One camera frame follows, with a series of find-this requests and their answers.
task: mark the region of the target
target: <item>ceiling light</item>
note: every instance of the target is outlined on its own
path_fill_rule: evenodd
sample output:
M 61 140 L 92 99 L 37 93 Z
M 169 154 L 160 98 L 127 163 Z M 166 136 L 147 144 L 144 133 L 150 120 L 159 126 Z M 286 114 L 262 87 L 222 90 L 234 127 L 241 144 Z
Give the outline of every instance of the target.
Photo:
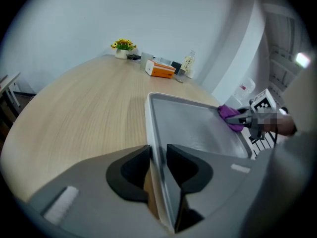
M 300 65 L 303 68 L 307 68 L 307 66 L 311 62 L 311 60 L 303 53 L 298 53 L 295 61 L 298 65 Z

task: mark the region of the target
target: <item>floor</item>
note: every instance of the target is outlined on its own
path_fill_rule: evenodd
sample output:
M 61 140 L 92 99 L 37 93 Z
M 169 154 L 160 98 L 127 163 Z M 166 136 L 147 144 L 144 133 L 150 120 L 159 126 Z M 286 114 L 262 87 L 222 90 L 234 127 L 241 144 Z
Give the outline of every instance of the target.
M 20 107 L 18 107 L 15 102 L 13 103 L 13 105 L 20 113 L 26 107 L 26 105 L 30 102 L 32 97 L 22 96 L 22 95 L 17 95 L 17 94 L 15 96 L 18 99 L 18 102 L 20 103 Z M 0 99 L 0 107 L 2 108 L 2 110 L 6 114 L 6 116 L 12 122 L 14 122 L 16 118 L 13 115 L 13 113 L 11 112 L 11 110 L 9 109 L 9 107 L 7 106 L 7 104 L 3 98 Z M 7 136 L 9 131 L 10 131 L 9 127 L 2 120 L 0 120 L 0 130 L 5 136 Z M 4 142 L 0 140 L 0 153 L 2 151 L 3 145 L 4 145 Z

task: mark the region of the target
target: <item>orange box side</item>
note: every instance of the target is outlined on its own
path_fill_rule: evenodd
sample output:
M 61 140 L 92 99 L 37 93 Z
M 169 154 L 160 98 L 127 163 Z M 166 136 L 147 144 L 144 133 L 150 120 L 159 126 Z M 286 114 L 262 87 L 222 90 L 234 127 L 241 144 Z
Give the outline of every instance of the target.
M 174 75 L 174 71 L 166 70 L 166 69 L 159 69 L 153 68 L 151 76 L 154 77 L 165 77 L 165 78 L 172 78 Z

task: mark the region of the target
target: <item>white flower pot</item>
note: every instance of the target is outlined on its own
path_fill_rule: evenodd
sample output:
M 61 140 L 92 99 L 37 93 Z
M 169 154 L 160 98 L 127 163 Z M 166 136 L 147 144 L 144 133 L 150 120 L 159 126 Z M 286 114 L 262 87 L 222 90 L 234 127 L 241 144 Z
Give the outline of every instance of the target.
M 128 58 L 129 51 L 128 50 L 120 50 L 117 49 L 115 53 L 115 57 L 119 59 L 127 59 Z

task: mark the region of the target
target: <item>black cable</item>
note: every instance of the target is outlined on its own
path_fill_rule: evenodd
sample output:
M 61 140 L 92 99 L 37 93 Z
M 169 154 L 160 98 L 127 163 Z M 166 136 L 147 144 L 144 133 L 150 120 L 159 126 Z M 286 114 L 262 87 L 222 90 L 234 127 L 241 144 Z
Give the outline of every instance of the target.
M 278 134 L 278 129 L 277 129 L 277 126 L 275 128 L 275 139 L 274 139 L 274 147 L 276 145 L 276 142 L 277 142 L 277 134 Z

